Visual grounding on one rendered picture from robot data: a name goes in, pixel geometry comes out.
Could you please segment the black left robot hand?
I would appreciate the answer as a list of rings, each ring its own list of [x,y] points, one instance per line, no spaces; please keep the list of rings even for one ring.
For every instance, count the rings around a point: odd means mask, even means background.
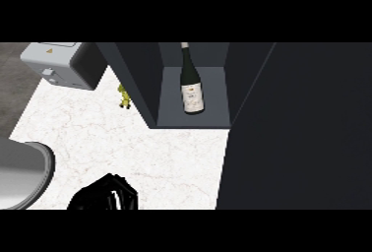
[[[136,210],[138,193],[127,179],[107,173],[74,194],[69,210]]]

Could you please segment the dark grey cabinet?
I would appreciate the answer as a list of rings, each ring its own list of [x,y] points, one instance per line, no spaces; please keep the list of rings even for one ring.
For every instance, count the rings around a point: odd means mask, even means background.
[[[205,111],[183,111],[177,42],[100,42],[97,47],[150,129],[229,129],[258,79],[271,42],[192,42]]]

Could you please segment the dark green wine bottle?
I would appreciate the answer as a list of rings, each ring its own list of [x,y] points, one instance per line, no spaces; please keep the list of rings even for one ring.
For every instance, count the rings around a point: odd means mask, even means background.
[[[180,73],[180,91],[186,114],[198,114],[205,110],[202,82],[192,62],[189,43],[181,42],[183,65]]]

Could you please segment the dark grey cabinet door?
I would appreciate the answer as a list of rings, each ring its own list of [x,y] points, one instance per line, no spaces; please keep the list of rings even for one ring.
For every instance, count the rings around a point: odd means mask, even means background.
[[[274,45],[229,134],[217,208],[372,209],[372,42]]]

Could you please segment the small yellow-green object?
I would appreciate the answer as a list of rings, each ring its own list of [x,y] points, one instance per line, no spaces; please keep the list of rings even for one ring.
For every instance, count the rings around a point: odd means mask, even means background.
[[[131,107],[131,98],[130,98],[128,92],[127,92],[122,84],[119,84],[119,86],[118,86],[118,92],[121,93],[121,96],[122,96],[119,107],[125,108],[125,109],[130,109],[130,107]]]

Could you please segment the grey toaster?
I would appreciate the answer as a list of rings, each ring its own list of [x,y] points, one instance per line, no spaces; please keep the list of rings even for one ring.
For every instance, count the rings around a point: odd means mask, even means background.
[[[22,62],[56,86],[94,91],[107,63],[94,42],[32,42]]]

